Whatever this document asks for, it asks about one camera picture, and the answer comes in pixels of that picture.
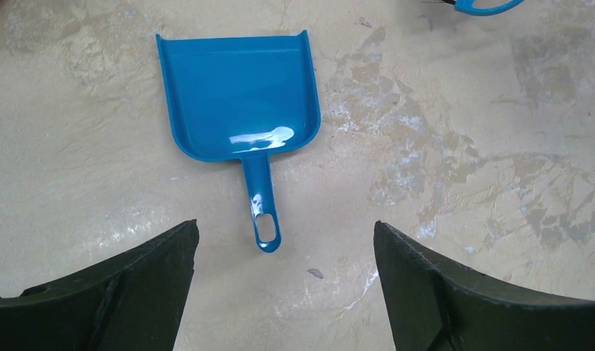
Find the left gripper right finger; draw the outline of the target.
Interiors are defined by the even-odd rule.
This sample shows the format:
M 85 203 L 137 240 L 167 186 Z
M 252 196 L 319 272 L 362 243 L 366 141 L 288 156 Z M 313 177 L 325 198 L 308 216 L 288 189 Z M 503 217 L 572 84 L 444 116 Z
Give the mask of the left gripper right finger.
M 595 350 L 595 301 L 495 279 L 384 222 L 374 255 L 397 350 Z

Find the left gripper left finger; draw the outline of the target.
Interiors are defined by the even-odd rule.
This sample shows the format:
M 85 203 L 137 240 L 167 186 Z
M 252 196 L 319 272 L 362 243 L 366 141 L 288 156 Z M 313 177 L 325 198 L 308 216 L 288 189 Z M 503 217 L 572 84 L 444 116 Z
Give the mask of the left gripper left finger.
M 18 297 L 0 297 L 0 350 L 171 350 L 199 239 L 189 220 Z

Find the blue dustpan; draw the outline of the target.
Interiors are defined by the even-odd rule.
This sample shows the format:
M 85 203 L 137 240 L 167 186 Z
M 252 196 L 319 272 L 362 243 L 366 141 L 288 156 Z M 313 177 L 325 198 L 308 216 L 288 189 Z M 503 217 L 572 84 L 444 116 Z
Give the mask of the blue dustpan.
M 322 123 L 308 32 L 156 44 L 177 147 L 203 162 L 238 160 L 252 219 L 277 219 L 270 158 L 310 143 Z

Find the blue hand brush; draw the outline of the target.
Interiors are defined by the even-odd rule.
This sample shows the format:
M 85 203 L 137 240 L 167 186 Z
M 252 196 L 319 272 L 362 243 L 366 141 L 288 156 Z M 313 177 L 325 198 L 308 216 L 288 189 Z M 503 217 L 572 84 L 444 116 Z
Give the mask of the blue hand brush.
M 452 6 L 454 10 L 459 13 L 475 17 L 487 17 L 500 15 L 501 13 L 509 11 L 522 4 L 523 0 L 500 1 L 494 6 L 488 6 L 483 3 L 479 4 L 479 2 L 475 0 L 435 0 L 423 1 L 423 3 L 446 4 Z

